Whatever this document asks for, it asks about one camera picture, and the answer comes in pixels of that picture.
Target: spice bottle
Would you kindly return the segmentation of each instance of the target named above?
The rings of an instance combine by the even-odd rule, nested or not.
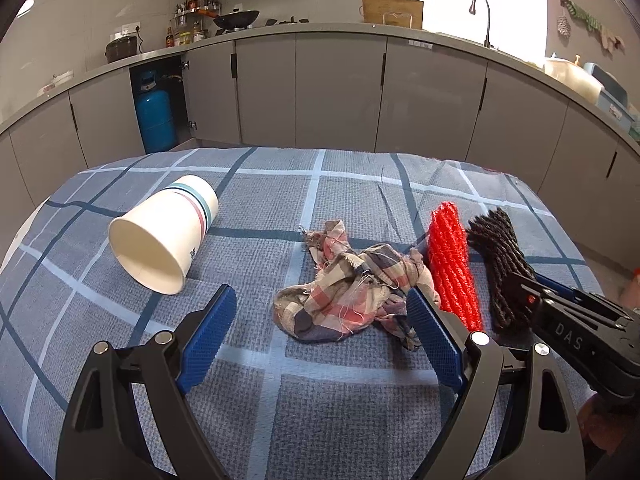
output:
[[[169,46],[174,46],[174,45],[175,45],[175,43],[174,43],[174,34],[171,31],[171,27],[167,27],[167,30],[166,30],[166,46],[169,47]]]

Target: faucet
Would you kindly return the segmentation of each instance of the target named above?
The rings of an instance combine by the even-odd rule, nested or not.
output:
[[[489,26],[491,25],[491,9],[489,8],[489,2],[484,0],[486,3],[486,38],[484,38],[484,46],[487,48],[491,48],[491,43],[489,43]],[[476,15],[476,0],[471,0],[471,7],[469,7],[469,13]]]

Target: blue gripper pad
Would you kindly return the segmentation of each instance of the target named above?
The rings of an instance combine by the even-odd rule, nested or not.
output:
[[[575,291],[568,286],[564,286],[561,283],[555,282],[551,278],[536,273],[536,281],[546,288],[550,288],[561,298],[565,298],[568,301],[575,301]]]
[[[183,394],[200,384],[236,316],[236,292],[227,286],[184,347],[175,383]]]
[[[450,386],[455,393],[460,392],[466,385],[462,352],[450,338],[433,307],[416,288],[406,295],[406,313],[440,384]]]

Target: gray cabinet door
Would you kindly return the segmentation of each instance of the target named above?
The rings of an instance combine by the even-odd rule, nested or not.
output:
[[[72,88],[69,98],[89,168],[145,154],[128,68]]]
[[[68,92],[40,105],[9,131],[24,183],[36,205],[87,168]]]
[[[386,38],[296,36],[296,147],[373,152]]]
[[[466,161],[517,176],[537,191],[554,154],[569,99],[489,62]]]
[[[189,68],[182,71],[189,120],[197,139],[240,144],[236,80],[231,72],[234,42],[190,50]]]
[[[591,249],[629,270],[640,266],[640,156],[624,140],[592,221],[599,229],[587,244]]]
[[[238,110],[244,144],[296,145],[296,36],[236,41]]]
[[[429,45],[389,38],[376,151],[465,160],[487,62]]]
[[[8,132],[0,134],[0,264],[23,222],[35,209],[24,185]]]
[[[602,204],[616,143],[613,132],[582,107],[570,103],[538,193],[571,239],[589,248],[603,228],[594,213]]]

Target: red plastic mesh bag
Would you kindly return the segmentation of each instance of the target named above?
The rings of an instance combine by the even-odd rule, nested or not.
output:
[[[470,332],[484,330],[474,279],[469,270],[466,232],[453,202],[431,212],[429,268],[440,295],[440,308],[456,314]]]
[[[634,272],[634,278],[620,295],[620,305],[640,314],[640,269]]]

